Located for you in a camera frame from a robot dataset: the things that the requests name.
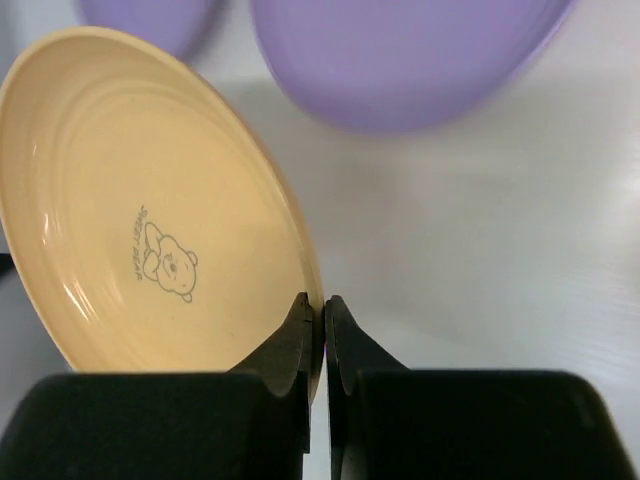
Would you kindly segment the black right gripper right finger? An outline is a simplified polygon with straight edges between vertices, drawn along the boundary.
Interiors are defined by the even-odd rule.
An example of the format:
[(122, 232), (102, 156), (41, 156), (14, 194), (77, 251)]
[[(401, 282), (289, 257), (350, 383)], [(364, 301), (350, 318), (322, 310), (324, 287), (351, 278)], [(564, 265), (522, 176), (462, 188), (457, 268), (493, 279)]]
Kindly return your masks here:
[(411, 369), (324, 308), (335, 479), (633, 479), (605, 402), (554, 370)]

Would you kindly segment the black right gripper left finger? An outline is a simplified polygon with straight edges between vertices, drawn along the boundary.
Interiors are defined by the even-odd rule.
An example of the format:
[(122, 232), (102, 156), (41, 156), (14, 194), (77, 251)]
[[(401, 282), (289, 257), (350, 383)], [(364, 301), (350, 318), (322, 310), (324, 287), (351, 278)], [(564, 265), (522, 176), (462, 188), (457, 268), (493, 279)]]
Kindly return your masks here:
[(299, 479), (310, 448), (314, 313), (305, 294), (231, 370), (59, 374), (1, 439), (5, 479)]

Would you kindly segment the orange plate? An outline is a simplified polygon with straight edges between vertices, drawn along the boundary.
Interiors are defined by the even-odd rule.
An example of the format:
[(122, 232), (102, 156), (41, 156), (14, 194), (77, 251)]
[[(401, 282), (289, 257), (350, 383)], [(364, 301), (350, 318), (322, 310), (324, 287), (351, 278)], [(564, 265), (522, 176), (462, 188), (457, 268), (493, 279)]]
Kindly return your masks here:
[(49, 34), (1, 87), (1, 221), (79, 372), (227, 371), (322, 281), (278, 163), (200, 75), (134, 36)]

